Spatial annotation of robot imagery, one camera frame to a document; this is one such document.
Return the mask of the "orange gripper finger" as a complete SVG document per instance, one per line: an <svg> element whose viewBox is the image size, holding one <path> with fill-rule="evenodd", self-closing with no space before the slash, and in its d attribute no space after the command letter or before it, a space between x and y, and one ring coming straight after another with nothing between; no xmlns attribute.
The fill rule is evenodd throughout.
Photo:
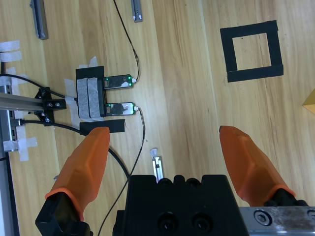
<svg viewBox="0 0 315 236"><path fill-rule="evenodd" d="M220 144L237 195L252 207L306 207L297 200L271 160L250 136L233 126L221 126Z"/></svg>
<svg viewBox="0 0 315 236"><path fill-rule="evenodd" d="M35 220L41 235L93 235L90 226L84 222L83 212L98 195L109 143L109 128L95 128L66 160Z"/></svg>

